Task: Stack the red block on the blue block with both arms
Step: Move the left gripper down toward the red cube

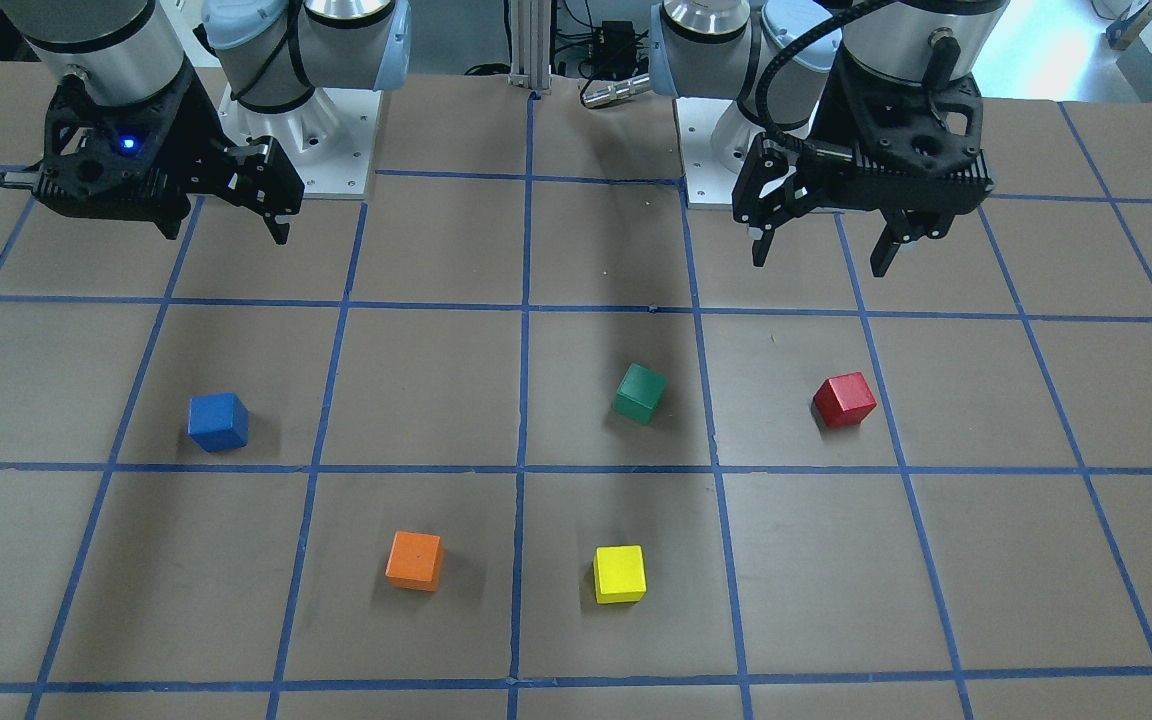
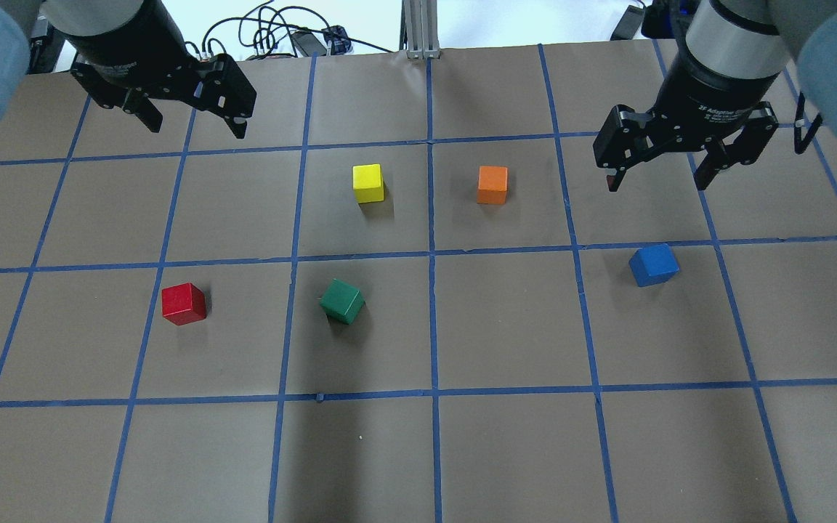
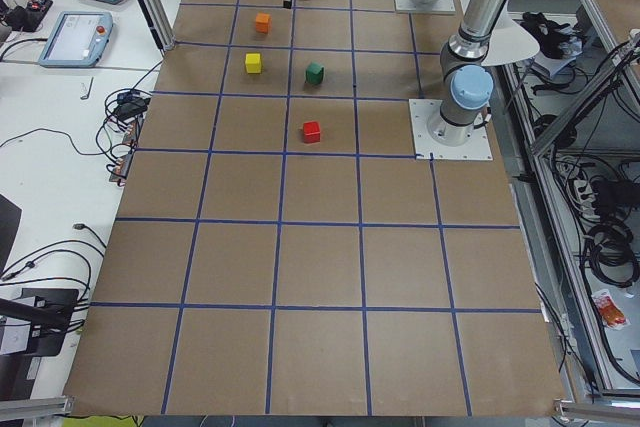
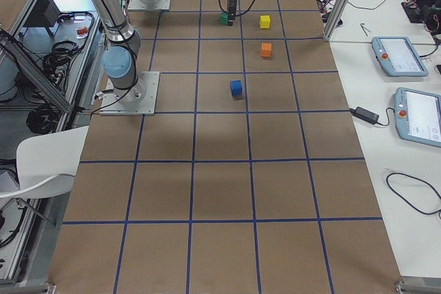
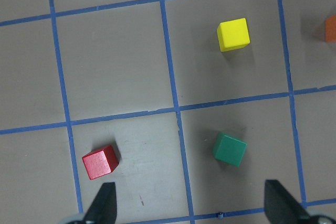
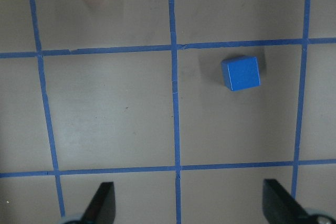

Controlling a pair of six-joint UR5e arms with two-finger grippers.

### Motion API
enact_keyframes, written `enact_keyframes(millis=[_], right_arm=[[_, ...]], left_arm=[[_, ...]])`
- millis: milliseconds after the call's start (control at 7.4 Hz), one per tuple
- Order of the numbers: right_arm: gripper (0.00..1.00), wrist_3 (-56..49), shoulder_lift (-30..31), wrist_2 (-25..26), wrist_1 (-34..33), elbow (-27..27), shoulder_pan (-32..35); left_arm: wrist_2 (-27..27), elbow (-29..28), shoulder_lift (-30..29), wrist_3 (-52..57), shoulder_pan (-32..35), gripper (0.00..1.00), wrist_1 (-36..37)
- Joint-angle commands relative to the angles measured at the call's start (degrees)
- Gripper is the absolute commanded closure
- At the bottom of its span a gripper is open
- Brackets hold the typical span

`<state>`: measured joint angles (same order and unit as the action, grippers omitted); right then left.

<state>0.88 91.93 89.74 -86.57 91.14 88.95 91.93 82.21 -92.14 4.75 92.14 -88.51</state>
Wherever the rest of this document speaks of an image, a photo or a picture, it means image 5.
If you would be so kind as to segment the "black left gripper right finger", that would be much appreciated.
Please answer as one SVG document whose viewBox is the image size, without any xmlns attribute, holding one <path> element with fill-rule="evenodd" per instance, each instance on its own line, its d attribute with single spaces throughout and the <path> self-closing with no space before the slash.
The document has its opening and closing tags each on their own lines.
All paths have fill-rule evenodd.
<svg viewBox="0 0 336 224">
<path fill-rule="evenodd" d="M 264 212 L 268 221 L 276 223 L 309 223 L 310 215 L 275 179 L 265 180 Z"/>
</svg>

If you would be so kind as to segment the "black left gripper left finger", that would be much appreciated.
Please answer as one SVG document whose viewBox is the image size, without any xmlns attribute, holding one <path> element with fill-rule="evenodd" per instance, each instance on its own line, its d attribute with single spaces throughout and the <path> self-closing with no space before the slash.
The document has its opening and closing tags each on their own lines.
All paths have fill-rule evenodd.
<svg viewBox="0 0 336 224">
<path fill-rule="evenodd" d="M 117 219 L 117 197 L 114 182 L 103 183 L 86 212 L 83 223 L 110 223 Z"/>
</svg>

